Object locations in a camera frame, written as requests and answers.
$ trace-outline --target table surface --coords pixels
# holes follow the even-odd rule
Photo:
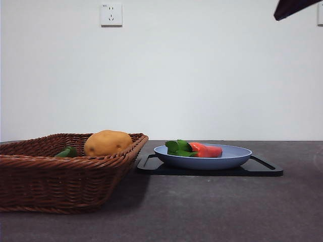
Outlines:
[[[148,141],[141,154],[164,143]],[[1,213],[0,241],[323,241],[323,141],[206,143],[248,148],[284,175],[163,176],[134,167],[95,213]]]

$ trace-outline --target brown wicker basket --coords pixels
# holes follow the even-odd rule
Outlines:
[[[133,144],[111,156],[84,156],[91,134],[55,134],[0,145],[0,211],[74,214],[92,212],[109,198],[148,140],[130,134]],[[53,157],[66,146],[79,157]]]

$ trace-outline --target wall socket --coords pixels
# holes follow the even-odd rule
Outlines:
[[[317,5],[317,25],[323,27],[323,1]]]
[[[100,7],[101,26],[122,26],[122,4],[103,4]]]

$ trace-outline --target green pepper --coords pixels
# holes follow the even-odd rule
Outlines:
[[[169,155],[192,157],[197,154],[192,152],[192,147],[184,140],[167,141],[165,145]]]
[[[71,146],[65,147],[63,151],[55,155],[55,157],[71,157],[71,158],[76,156],[77,156],[76,149]]]

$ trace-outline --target plate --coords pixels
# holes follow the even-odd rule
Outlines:
[[[166,165],[197,170],[222,170],[234,168],[244,164],[252,154],[251,150],[237,146],[218,144],[204,145],[220,146],[223,151],[222,156],[217,158],[203,158],[168,155],[167,147],[165,145],[154,148],[154,152]]]

